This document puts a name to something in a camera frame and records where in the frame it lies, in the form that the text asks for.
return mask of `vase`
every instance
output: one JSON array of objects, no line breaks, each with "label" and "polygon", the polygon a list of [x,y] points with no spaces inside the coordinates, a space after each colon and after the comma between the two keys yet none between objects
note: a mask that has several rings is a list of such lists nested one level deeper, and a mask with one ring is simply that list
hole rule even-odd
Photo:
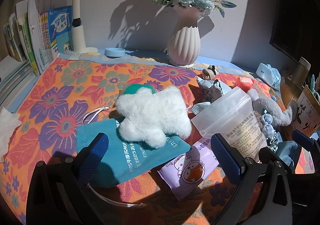
[{"label": "vase", "polygon": [[179,18],[168,42],[169,62],[180,68],[191,68],[200,53],[198,19],[202,14],[195,7],[175,5]]}]

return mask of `stack of books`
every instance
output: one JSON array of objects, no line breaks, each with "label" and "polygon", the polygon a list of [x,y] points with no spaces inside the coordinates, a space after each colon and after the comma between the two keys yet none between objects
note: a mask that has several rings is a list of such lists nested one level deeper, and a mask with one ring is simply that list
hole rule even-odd
[{"label": "stack of books", "polygon": [[58,52],[73,49],[72,6],[66,0],[23,0],[4,25],[9,55],[28,61],[35,75],[41,74]]},{"label": "stack of books", "polygon": [[18,62],[10,56],[0,61],[0,110],[9,108],[11,103],[35,79],[28,60]]}]

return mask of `blue lid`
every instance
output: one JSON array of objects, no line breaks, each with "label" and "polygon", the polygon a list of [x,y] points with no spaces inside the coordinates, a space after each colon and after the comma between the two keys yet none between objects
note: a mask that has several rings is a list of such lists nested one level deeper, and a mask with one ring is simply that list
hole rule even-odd
[{"label": "blue lid", "polygon": [[108,57],[122,57],[125,55],[125,49],[122,48],[105,48],[105,56]]}]

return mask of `screw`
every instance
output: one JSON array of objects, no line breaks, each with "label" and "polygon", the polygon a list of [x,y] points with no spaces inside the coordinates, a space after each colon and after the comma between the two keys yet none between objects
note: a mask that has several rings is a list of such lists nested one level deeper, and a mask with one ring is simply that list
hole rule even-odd
[{"label": "screw", "polygon": [[73,157],[69,156],[64,160],[67,164],[72,163],[73,162]]},{"label": "screw", "polygon": [[281,167],[281,166],[282,166],[282,164],[281,164],[280,161],[275,161],[275,165],[278,166],[278,167]]},{"label": "screw", "polygon": [[39,162],[37,162],[36,166],[40,167],[43,165],[43,163],[44,163],[43,161],[39,161]]},{"label": "screw", "polygon": [[246,157],[244,160],[247,164],[252,164],[254,162],[254,160],[251,157]]}]

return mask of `blue gripper pad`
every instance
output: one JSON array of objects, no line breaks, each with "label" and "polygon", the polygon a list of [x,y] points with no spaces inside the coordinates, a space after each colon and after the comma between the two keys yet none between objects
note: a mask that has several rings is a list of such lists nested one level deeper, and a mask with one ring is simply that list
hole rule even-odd
[{"label": "blue gripper pad", "polygon": [[229,144],[224,146],[220,140],[221,138],[224,140],[224,138],[220,134],[215,134],[211,137],[211,150],[216,156],[230,183],[239,186],[241,183],[241,168],[227,150],[226,147],[227,145],[229,146]]},{"label": "blue gripper pad", "polygon": [[109,138],[106,134],[99,133],[91,143],[94,143],[96,139],[99,140],[91,148],[88,156],[79,168],[78,184],[80,185],[90,182],[94,171],[109,148]]},{"label": "blue gripper pad", "polygon": [[306,135],[302,134],[298,130],[294,130],[292,132],[292,140],[295,141],[298,145],[302,146],[304,149],[306,149],[309,152],[312,152],[314,150],[314,141],[312,138],[307,137]]}]

